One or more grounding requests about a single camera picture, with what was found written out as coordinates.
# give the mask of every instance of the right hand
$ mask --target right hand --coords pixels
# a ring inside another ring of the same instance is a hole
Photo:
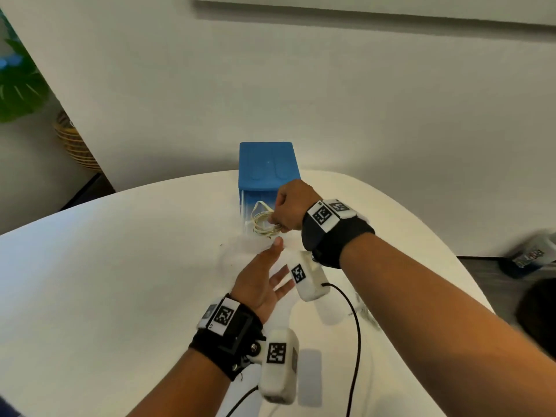
[[[282,232],[301,230],[305,213],[323,198],[302,180],[293,180],[278,190],[276,209],[268,219],[271,224],[281,224]]]

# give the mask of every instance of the wicker basket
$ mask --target wicker basket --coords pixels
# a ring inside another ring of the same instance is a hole
[[[101,167],[98,166],[93,154],[89,151],[83,139],[81,139],[79,132],[77,132],[65,111],[61,111],[58,114],[56,123],[54,123],[54,129],[62,140],[66,151],[76,162],[79,162],[85,168],[102,172]]]

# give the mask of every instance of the wristband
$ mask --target wristband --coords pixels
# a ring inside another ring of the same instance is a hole
[[[323,266],[340,268],[340,254],[354,238],[375,230],[365,218],[337,199],[316,202],[303,217],[303,246]]]
[[[232,381],[251,364],[247,355],[257,352],[255,341],[266,339],[259,317],[229,294],[212,302],[197,329],[189,348],[211,360]]]

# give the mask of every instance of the blue plastic container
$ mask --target blue plastic container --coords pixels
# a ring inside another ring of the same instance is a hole
[[[241,215],[250,219],[255,203],[275,207],[280,186],[301,178],[291,142],[242,142],[238,189]]]

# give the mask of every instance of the white table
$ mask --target white table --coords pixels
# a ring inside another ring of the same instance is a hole
[[[490,308],[448,247],[391,198],[346,175],[302,178]],[[227,171],[120,192],[0,236],[0,395],[27,416],[124,416],[187,349],[209,301],[268,242],[240,234],[237,171]],[[285,243],[300,248],[299,233]],[[327,275],[350,289],[341,271]],[[321,407],[276,406],[254,394],[237,417],[344,415],[356,353],[347,311],[335,292],[313,303],[288,294],[267,326],[289,322],[296,331],[298,398]],[[352,415],[443,415],[384,333],[361,325]],[[232,384],[219,415],[257,383],[257,367]]]

